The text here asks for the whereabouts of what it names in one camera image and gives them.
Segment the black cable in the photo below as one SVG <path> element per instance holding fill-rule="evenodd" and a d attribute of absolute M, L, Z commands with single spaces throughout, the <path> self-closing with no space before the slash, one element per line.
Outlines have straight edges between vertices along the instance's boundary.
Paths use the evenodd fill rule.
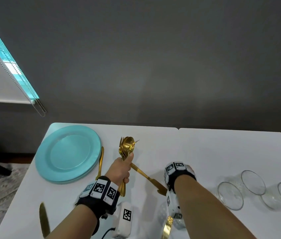
<path fill-rule="evenodd" d="M 115 228 L 116 228 L 116 227 L 109 228 L 109 229 L 107 230 L 107 232 L 104 234 L 104 236 L 102 237 L 102 239 L 104 239 L 104 237 L 106 236 L 106 234 L 107 234 L 109 231 L 115 231 Z"/>

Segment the person's right arm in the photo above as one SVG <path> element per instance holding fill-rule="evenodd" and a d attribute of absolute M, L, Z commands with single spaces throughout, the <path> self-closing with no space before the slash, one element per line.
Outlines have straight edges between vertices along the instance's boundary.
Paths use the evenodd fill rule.
<path fill-rule="evenodd" d="M 194 178 L 181 175 L 174 183 L 191 239 L 256 239 L 213 194 Z"/>

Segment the bunch of gold cutlery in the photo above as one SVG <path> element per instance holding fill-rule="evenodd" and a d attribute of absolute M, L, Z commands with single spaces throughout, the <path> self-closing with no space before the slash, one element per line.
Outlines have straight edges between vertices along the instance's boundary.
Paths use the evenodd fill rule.
<path fill-rule="evenodd" d="M 134 151 L 135 144 L 137 141 L 134 141 L 134 138 L 132 137 L 121 137 L 121 140 L 119 142 L 119 154 L 122 156 L 122 160 L 124 161 L 128 155 Z M 161 195 L 166 196 L 167 189 L 165 186 L 163 186 L 161 183 L 159 183 L 157 180 L 148 177 L 143 171 L 141 171 L 136 165 L 133 163 L 130 164 L 131 168 L 136 170 L 138 173 L 140 173 L 142 176 L 144 176 L 146 179 L 148 179 L 158 190 L 157 192 Z M 122 182 L 122 184 L 119 187 L 120 195 L 122 197 L 126 194 L 126 184 Z"/>

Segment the forearm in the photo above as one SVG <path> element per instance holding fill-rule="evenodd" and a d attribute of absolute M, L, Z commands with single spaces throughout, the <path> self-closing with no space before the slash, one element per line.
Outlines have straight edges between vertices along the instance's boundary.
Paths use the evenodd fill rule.
<path fill-rule="evenodd" d="M 95 214 L 85 205 L 76 206 L 47 239 L 89 239 L 96 227 Z"/>
<path fill-rule="evenodd" d="M 188 175 L 174 184 L 190 238 L 255 239 L 214 195 Z"/>

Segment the person's left arm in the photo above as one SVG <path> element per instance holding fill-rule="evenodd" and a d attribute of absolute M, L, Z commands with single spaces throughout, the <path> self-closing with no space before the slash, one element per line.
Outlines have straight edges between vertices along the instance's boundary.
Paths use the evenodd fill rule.
<path fill-rule="evenodd" d="M 133 158 L 133 153 L 130 153 L 125 161 L 122 161 L 122 158 L 117 158 L 105 176 L 118 186 L 122 181 L 127 184 L 130 163 Z M 89 207 L 77 205 L 46 239 L 89 239 L 96 228 L 97 220 L 98 218 Z"/>

